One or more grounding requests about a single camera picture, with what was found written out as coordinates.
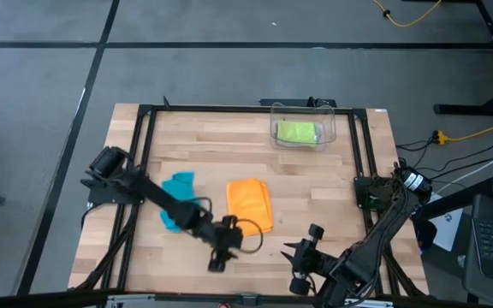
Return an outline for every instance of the orange towel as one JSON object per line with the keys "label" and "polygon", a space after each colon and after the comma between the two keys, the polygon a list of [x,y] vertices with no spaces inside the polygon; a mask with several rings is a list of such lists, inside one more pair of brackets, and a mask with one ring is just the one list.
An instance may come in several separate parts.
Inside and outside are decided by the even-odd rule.
{"label": "orange towel", "polygon": [[[227,184],[228,212],[239,219],[256,222],[262,233],[271,231],[273,214],[271,213],[270,194],[267,186],[256,179],[232,181]],[[251,222],[237,223],[245,236],[259,234],[258,228]]]}

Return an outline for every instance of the black bracket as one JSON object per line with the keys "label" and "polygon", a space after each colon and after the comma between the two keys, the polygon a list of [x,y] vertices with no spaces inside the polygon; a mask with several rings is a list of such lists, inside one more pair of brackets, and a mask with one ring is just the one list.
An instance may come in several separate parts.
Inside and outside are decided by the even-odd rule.
{"label": "black bracket", "polygon": [[353,114],[357,116],[361,121],[368,120],[368,115],[366,115],[366,109],[353,108]]}
{"label": "black bracket", "polygon": [[242,304],[246,307],[254,307],[259,305],[259,295],[258,294],[242,294]]}
{"label": "black bracket", "polygon": [[163,95],[163,104],[164,104],[164,108],[166,108],[167,110],[170,110],[169,101],[167,100],[167,97],[164,95]]}
{"label": "black bracket", "polygon": [[142,104],[138,106],[138,116],[147,116],[151,112],[153,106],[149,104]]}
{"label": "black bracket", "polygon": [[90,189],[88,202],[92,204],[141,204],[144,198],[130,192],[120,192],[97,180],[81,180]]}
{"label": "black bracket", "polygon": [[393,187],[387,185],[390,178],[381,177],[355,177],[353,184],[355,187],[355,197],[360,209],[368,210],[387,210],[391,205]]}
{"label": "black bracket", "polygon": [[325,100],[325,99],[322,99],[322,98],[313,98],[313,97],[309,97],[307,99],[307,104],[306,104],[306,107],[312,107],[312,108],[317,108],[317,107],[321,107],[321,106],[330,106],[330,107],[334,107],[332,105],[330,105],[330,101],[329,100]]}

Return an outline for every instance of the white paper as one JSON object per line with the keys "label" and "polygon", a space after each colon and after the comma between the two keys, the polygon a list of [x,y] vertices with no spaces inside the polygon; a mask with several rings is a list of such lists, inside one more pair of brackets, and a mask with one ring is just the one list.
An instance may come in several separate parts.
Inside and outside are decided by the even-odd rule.
{"label": "white paper", "polygon": [[[433,202],[442,198],[436,193],[431,194],[429,202]],[[430,222],[437,227],[437,236],[433,240],[433,244],[440,246],[442,249],[451,252],[452,246],[454,246],[455,236],[458,233],[460,227],[461,213],[463,209],[453,210],[442,216],[430,219]]]}

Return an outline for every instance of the yellow cable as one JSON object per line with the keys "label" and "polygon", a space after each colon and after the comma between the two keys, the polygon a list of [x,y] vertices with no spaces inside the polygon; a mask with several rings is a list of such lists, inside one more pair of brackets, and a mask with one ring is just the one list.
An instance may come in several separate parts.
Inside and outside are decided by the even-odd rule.
{"label": "yellow cable", "polygon": [[462,141],[462,140],[465,140],[465,139],[477,137],[477,136],[479,136],[479,135],[481,135],[483,133],[488,133],[489,131],[493,131],[493,127],[486,128],[485,130],[481,130],[478,133],[472,133],[470,135],[467,135],[467,136],[461,137],[461,138],[448,138],[448,140],[450,140],[450,141]]}
{"label": "yellow cable", "polygon": [[[382,10],[382,12],[385,12],[387,9],[383,7],[383,5],[378,1],[378,0],[372,0],[375,4],[377,4],[378,7],[380,7],[380,9]],[[391,21],[391,23],[393,23],[395,26],[397,27],[410,27],[410,26],[413,26],[415,25],[416,23],[418,23],[419,21],[423,20],[433,9],[435,9],[437,7],[437,5],[439,5],[443,0],[438,0],[437,3],[435,3],[427,12],[425,12],[425,14],[421,15],[417,20],[415,21],[412,21],[412,22],[409,22],[407,24],[400,24],[396,21],[393,20],[393,18],[391,17],[391,13],[389,12],[388,14],[385,15],[385,17],[387,17],[387,19],[389,19]]]}
{"label": "yellow cable", "polygon": [[467,135],[467,136],[464,136],[464,137],[460,137],[460,138],[450,138],[449,136],[445,135],[443,133],[443,131],[437,131],[437,143],[439,145],[444,145],[447,141],[462,141],[462,140],[465,140],[465,139],[477,137],[477,136],[479,136],[479,135],[481,135],[483,133],[488,133],[490,131],[493,131],[493,127],[486,128],[485,130],[481,130],[480,132],[472,133],[470,135]]}

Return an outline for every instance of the desk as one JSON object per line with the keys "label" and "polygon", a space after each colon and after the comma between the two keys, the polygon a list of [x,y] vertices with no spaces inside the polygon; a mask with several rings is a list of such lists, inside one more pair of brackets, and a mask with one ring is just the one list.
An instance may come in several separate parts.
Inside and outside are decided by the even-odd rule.
{"label": "desk", "polygon": [[[117,104],[106,145],[128,149],[139,105]],[[393,134],[385,110],[367,110],[376,164],[388,175],[396,160]],[[160,184],[175,172],[194,171],[194,191],[212,199],[216,219],[227,213],[226,182],[258,178],[270,191],[274,227],[253,255],[239,253],[223,273],[206,269],[211,248],[187,234],[167,232],[160,209],[141,205],[128,268],[128,291],[170,293],[261,293],[292,295],[288,291],[291,267],[280,251],[282,243],[308,237],[313,222],[325,228],[318,248],[336,256],[365,236],[361,211],[353,190],[356,176],[347,117],[335,115],[337,138],[322,152],[276,150],[270,145],[269,113],[158,111],[147,171]],[[146,125],[140,139],[146,134]],[[359,136],[361,152],[364,140]],[[364,162],[365,173],[368,164]],[[91,212],[80,237],[69,286],[83,282],[105,254],[116,207],[107,204]],[[258,237],[247,237],[244,247],[255,247]],[[395,258],[427,293],[425,273],[413,225],[407,222],[392,242]],[[116,285],[120,257],[116,258],[111,286]],[[383,285],[389,287],[381,268]],[[318,286],[323,280],[314,276]]]}

